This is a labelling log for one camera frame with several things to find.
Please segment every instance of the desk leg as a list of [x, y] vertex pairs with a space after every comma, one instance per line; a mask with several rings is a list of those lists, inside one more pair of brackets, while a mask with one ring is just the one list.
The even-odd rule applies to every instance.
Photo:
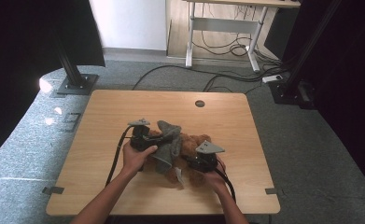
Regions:
[[264, 22], [264, 18], [266, 17], [266, 13], [267, 13], [267, 7], [263, 7], [263, 10], [260, 15], [260, 19], [258, 21], [258, 26], [257, 26], [255, 34], [253, 35], [253, 38], [251, 40], [251, 44], [249, 45], [249, 47], [246, 47], [246, 51], [248, 51], [249, 61], [251, 61], [251, 64], [252, 64], [252, 69], [256, 73], [258, 73], [260, 71], [260, 68], [258, 66], [258, 62], [256, 61], [254, 49], [258, 42], [260, 30], [261, 30], [261, 27], [263, 26], [263, 22]]
[[192, 64], [192, 54], [193, 54], [193, 25], [194, 25], [194, 9], [196, 7], [196, 4], [193, 2], [190, 12], [190, 25], [189, 25], [189, 42], [188, 42], [188, 48], [186, 50], [186, 67], [191, 68]]

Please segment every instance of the person's right hand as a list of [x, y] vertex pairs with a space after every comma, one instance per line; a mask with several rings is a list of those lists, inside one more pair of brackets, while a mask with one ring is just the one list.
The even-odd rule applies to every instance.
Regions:
[[[226, 165], [217, 155], [218, 166], [217, 169], [226, 174]], [[217, 174], [215, 171], [204, 173], [206, 183], [214, 190], [215, 193], [219, 193], [220, 190], [227, 190], [225, 180]]]

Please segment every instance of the white wall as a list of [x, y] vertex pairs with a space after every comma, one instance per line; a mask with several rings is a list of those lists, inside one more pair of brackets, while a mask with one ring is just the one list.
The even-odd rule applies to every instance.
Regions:
[[104, 48], [167, 49], [166, 0], [90, 0]]

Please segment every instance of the hand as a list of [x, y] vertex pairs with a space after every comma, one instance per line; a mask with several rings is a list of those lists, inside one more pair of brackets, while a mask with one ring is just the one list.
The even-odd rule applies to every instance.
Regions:
[[157, 150], [157, 146], [147, 148], [145, 151], [137, 151], [130, 145], [130, 141], [123, 146], [123, 168], [122, 172], [126, 172], [130, 177], [135, 176], [138, 170], [144, 165], [148, 155]]
[[[218, 166], [217, 169], [226, 174], [226, 165], [217, 155]], [[217, 174], [215, 171], [204, 173], [206, 183], [214, 190], [215, 193], [219, 193], [221, 190], [227, 190], [225, 180]]]

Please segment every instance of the person's left hand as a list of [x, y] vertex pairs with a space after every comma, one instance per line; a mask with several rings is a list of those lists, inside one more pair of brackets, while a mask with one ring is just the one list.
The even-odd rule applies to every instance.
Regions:
[[147, 148], [145, 151], [137, 151], [131, 145], [130, 141], [123, 146], [123, 168], [122, 171], [126, 172], [132, 177], [138, 173], [138, 170], [144, 165], [144, 162], [148, 155], [157, 150], [157, 146]]

